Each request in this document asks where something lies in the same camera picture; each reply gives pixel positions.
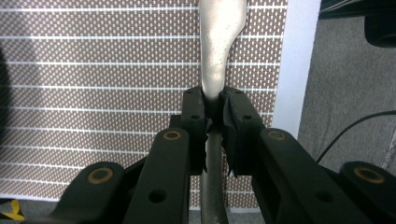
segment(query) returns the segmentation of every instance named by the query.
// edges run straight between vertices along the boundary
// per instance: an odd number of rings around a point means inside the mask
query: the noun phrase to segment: yellow object
[[[12,219],[12,220],[17,220],[17,221],[25,220],[25,218],[21,212],[21,207],[20,207],[20,203],[18,202],[18,200],[11,201],[11,208],[12,208],[12,213],[1,213],[1,214],[6,217],[9,217],[9,219]]]

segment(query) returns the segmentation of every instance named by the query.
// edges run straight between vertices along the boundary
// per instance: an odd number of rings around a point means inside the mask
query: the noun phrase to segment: silver object
[[[201,0],[201,76],[209,117],[220,112],[225,66],[233,41],[245,26],[246,0]],[[228,223],[222,191],[221,134],[215,130],[206,142],[207,173],[201,175],[202,223]]]
[[[201,0],[201,76],[209,115],[219,109],[219,93],[224,89],[225,66],[233,41],[245,26],[246,0]]]

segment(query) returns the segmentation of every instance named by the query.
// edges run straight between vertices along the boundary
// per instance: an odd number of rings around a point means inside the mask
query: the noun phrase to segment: dotted pattern
[[[248,0],[226,85],[271,126],[287,0]],[[144,158],[200,82],[198,1],[0,2],[0,194],[59,199],[85,166]],[[228,207],[258,207],[249,176],[227,176]],[[190,205],[199,206],[200,177]]]

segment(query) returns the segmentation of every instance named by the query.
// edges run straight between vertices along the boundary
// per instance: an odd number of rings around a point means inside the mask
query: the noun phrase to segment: screw hole
[[[332,195],[329,192],[323,190],[318,191],[315,197],[324,203],[332,203]]]
[[[169,133],[168,135],[166,135],[168,138],[176,138],[177,137],[177,133]]]
[[[152,203],[161,203],[165,200],[165,198],[166,198],[166,192],[163,189],[152,190],[148,195],[148,199]]]

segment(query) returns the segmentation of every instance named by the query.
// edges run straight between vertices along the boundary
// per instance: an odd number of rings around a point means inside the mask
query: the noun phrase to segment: gray floor
[[[299,135],[314,158],[349,123],[396,109],[395,59],[396,49],[376,48],[365,41],[362,18],[318,23]],[[322,165],[337,171],[346,161],[368,161],[396,175],[391,147],[395,127],[394,117],[364,122],[340,139]],[[27,217],[44,216],[54,205],[21,201]],[[230,223],[263,223],[261,214],[228,216]],[[191,211],[190,223],[200,223],[199,212]]]

